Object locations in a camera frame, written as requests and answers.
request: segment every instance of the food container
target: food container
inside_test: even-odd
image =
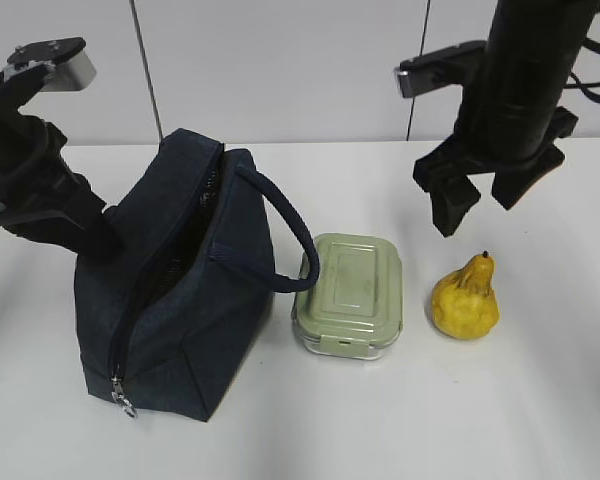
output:
[[[315,239],[316,285],[296,295],[294,331],[315,353],[374,360],[402,331],[402,262],[387,240],[340,233]],[[306,256],[301,275],[308,269]]]

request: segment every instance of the yellow pear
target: yellow pear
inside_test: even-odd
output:
[[[489,333],[500,318],[491,288],[494,269],[493,258],[483,252],[437,283],[431,297],[431,310],[438,329],[461,340]]]

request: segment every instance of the zipper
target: zipper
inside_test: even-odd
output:
[[[139,278],[136,281],[136,288],[139,284],[144,284],[142,292],[139,292],[139,294],[136,296],[137,300],[132,305],[127,307],[125,315],[123,315],[122,320],[116,326],[109,344],[108,365],[109,379],[112,386],[111,397],[113,398],[113,401],[122,409],[122,411],[131,418],[137,418],[138,412],[124,393],[123,389],[131,334],[133,333],[135,324],[138,318],[140,318],[142,311],[151,305],[151,303],[160,298],[160,296],[167,293],[168,289],[161,288],[161,284],[165,282],[167,284],[171,284],[171,282],[174,281],[173,279],[175,276],[173,269],[180,268],[181,262],[179,258],[172,259],[171,257],[176,250],[179,235],[183,227],[191,221],[203,221],[208,227],[207,219],[210,221],[210,218],[213,216],[213,210],[215,210],[216,206],[216,203],[210,200],[217,202],[217,189],[220,186],[219,163],[220,158],[222,157],[224,145],[221,145],[218,148],[220,150],[219,154],[216,152],[214,158],[211,160],[211,162],[209,162],[207,170],[205,171],[195,192],[194,197],[198,200],[196,202],[192,202],[190,210],[183,215],[180,225],[178,225],[177,228],[174,228],[174,237],[165,242],[163,249],[156,253],[154,257],[158,260],[163,260],[163,257],[168,257],[169,261],[165,263],[164,260],[154,260],[153,264],[148,266],[145,271],[140,272]]]

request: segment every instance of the white table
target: white table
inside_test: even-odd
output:
[[[0,230],[0,479],[600,480],[600,139],[561,142],[564,166],[512,211],[483,192],[456,235],[430,220],[413,162],[434,144],[254,145],[259,168],[312,233],[389,239],[404,267],[405,328],[376,362],[310,354],[292,296],[208,424],[87,396],[74,333],[74,256]],[[73,147],[109,203],[155,146]],[[270,215],[278,269],[300,247]],[[435,282],[489,250],[500,324],[463,343],[423,305]]]

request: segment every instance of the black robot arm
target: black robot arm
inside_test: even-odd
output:
[[[17,47],[0,72],[0,227],[100,260],[121,243],[105,205],[60,156],[67,139],[52,123],[18,109],[39,91],[85,88],[95,69],[82,38]]]
[[[557,107],[600,0],[499,0],[487,42],[402,62],[403,97],[463,87],[453,133],[415,164],[433,222],[452,235],[480,199],[467,175],[494,172],[491,194],[510,209],[564,160],[554,145],[577,117]]]

